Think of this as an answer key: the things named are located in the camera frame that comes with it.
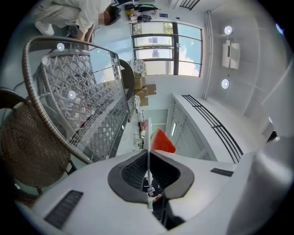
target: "cloud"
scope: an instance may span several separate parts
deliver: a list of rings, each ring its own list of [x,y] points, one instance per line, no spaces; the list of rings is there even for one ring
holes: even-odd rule
[[[194,62],[194,60],[187,57],[187,49],[185,46],[180,48],[179,59],[180,61]],[[179,62],[179,75],[199,77],[199,71],[195,64]]]

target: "window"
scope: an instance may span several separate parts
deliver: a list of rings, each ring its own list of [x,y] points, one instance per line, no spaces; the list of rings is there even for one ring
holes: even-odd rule
[[[159,53],[157,49],[153,49],[152,58],[159,58]]]
[[[149,43],[158,43],[158,40],[156,37],[148,38]]]
[[[134,58],[146,62],[147,75],[200,76],[201,29],[171,22],[136,23],[132,29]]]

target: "ceiling light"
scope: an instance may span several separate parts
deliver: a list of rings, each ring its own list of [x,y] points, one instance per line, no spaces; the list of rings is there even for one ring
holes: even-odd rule
[[[173,137],[173,136],[174,136],[174,133],[175,133],[175,128],[176,128],[176,123],[174,123],[173,131],[171,132],[171,137]]]
[[[60,50],[60,51],[64,50],[64,44],[63,43],[58,43],[57,44],[57,49]]]
[[[230,82],[228,81],[228,79],[222,80],[221,86],[223,89],[227,89],[229,87],[229,85],[230,85]]]
[[[233,32],[233,29],[231,28],[231,26],[225,27],[225,34],[226,35],[230,35],[232,32]]]

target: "wicker chair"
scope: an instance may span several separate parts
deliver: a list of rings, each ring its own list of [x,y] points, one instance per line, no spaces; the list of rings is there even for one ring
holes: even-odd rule
[[[6,88],[0,88],[0,99],[0,108],[12,109],[1,127],[2,158],[17,180],[42,194],[42,187],[76,170],[70,153],[46,129],[30,101]],[[68,172],[69,163],[72,169]]]

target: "cardboard box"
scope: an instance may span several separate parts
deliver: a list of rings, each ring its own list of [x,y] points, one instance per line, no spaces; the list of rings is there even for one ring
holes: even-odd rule
[[[156,95],[156,84],[147,85],[148,95]]]
[[[142,77],[141,81],[142,81],[142,87],[146,86],[146,78],[145,78],[145,76]]]
[[[135,78],[135,90],[142,89],[142,78]]]
[[[140,90],[135,90],[135,95],[138,95],[140,99],[144,99],[148,96],[147,87],[143,87]]]
[[[148,98],[141,99],[140,106],[148,106],[148,105],[149,105]]]

